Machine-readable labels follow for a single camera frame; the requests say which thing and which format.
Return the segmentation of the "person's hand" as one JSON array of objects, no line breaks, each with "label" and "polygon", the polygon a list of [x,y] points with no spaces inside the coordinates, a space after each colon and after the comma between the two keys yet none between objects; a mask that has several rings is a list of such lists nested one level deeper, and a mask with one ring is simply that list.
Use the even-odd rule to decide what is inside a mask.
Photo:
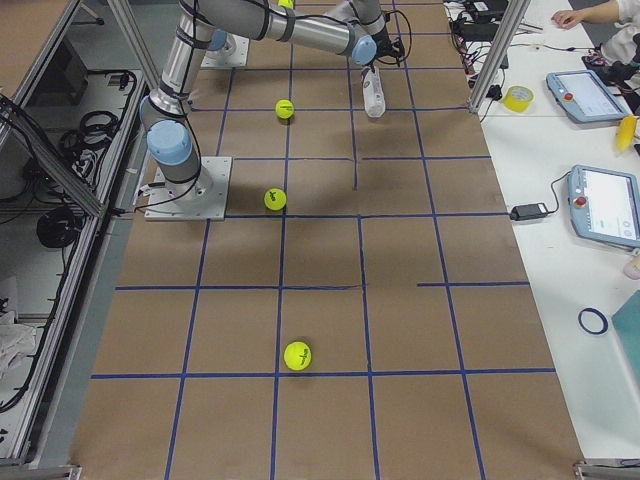
[{"label": "person's hand", "polygon": [[551,17],[554,24],[562,29],[571,29],[584,19],[585,13],[583,10],[559,10]]}]

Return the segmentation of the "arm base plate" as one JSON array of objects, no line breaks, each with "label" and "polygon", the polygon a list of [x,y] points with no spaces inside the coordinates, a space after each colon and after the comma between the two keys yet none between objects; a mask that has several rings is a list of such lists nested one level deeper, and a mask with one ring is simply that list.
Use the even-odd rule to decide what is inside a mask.
[{"label": "arm base plate", "polygon": [[249,45],[248,38],[217,29],[201,62],[201,68],[244,68],[247,64]]},{"label": "arm base plate", "polygon": [[156,168],[154,182],[163,186],[150,190],[150,207],[145,208],[148,221],[223,221],[227,205],[231,157],[204,156],[201,172],[195,186],[190,183],[173,184],[165,180],[160,167]]}]

